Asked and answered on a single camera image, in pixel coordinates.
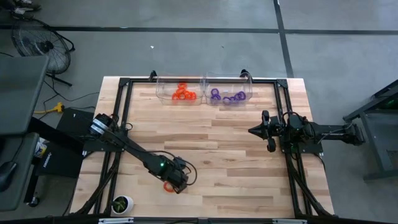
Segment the desk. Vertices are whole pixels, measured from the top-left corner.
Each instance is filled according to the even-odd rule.
[[[104,77],[96,114],[113,113],[118,83],[119,77]],[[304,81],[288,79],[288,84],[293,110],[311,119]],[[147,150],[170,151],[190,161],[198,169],[198,180],[179,195],[167,193],[141,162],[123,153],[115,195],[132,197],[135,206],[129,215],[134,217],[293,217],[283,154],[279,148],[269,153],[266,142],[248,133],[261,122],[262,110],[277,114],[272,85],[255,84],[248,105],[226,108],[163,106],[155,84],[135,83],[127,119],[134,125],[129,137]],[[71,212],[81,208],[97,187],[103,157],[103,152],[95,152],[83,161]],[[321,162],[303,154],[303,163],[310,190],[333,213]],[[300,190],[298,195],[304,210]],[[106,189],[102,209],[107,196]]]

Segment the small potted plant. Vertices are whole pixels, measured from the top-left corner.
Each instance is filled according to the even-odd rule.
[[[134,202],[131,197],[120,195],[113,200],[112,211],[117,215],[125,215],[132,210],[133,206]]]

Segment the gray concrete floor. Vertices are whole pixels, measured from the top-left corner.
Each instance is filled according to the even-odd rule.
[[[37,18],[51,25],[128,27],[277,28],[271,0],[41,0]],[[280,0],[289,29],[398,29],[397,1]],[[76,52],[68,71],[72,82],[56,89],[69,99],[99,91],[105,75],[148,75],[155,69],[176,74],[207,71],[234,73],[248,69],[256,77],[286,77],[277,34],[62,32]],[[8,30],[0,30],[0,52],[17,55]],[[398,78],[398,36],[288,35],[295,77],[304,78],[314,121],[342,124],[342,116]],[[44,86],[37,109],[52,96]],[[54,106],[60,98],[48,102]],[[97,96],[65,102],[94,106]],[[56,126],[59,114],[44,121]],[[398,222],[398,181],[364,183],[377,171],[369,146],[324,141],[326,174],[337,215]],[[0,220],[61,215],[75,179],[47,177],[37,187],[42,203],[0,213]]]

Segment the white pot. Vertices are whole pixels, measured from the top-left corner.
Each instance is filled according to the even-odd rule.
[[[116,215],[125,215],[125,214],[130,213],[134,206],[134,201],[132,200],[132,198],[129,196],[125,196],[125,195],[119,195],[119,196],[115,197],[113,200],[116,200],[118,197],[124,197],[125,199],[127,199],[127,208],[125,209],[125,211],[119,213],[119,212],[116,212],[115,210],[113,210],[113,206],[111,206],[112,212]]]

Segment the butcher block tabletop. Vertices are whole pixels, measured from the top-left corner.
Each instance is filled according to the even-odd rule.
[[[120,77],[104,77],[95,114],[112,114]],[[287,79],[293,111],[312,119],[304,81]],[[147,150],[165,150],[191,162],[198,179],[182,193],[168,193],[163,183],[127,152],[121,157],[115,196],[134,201],[130,217],[294,217],[284,155],[267,151],[267,141],[248,133],[261,123],[261,111],[277,115],[274,87],[253,84],[246,106],[164,106],[155,83],[135,83],[127,121],[129,137]],[[123,111],[126,88],[119,116]],[[284,111],[285,100],[280,90]],[[82,164],[71,212],[77,211],[98,186],[103,152],[94,152]],[[319,158],[303,154],[308,187],[333,213],[325,171]],[[298,187],[300,208],[304,211]],[[106,205],[104,191],[101,211]]]

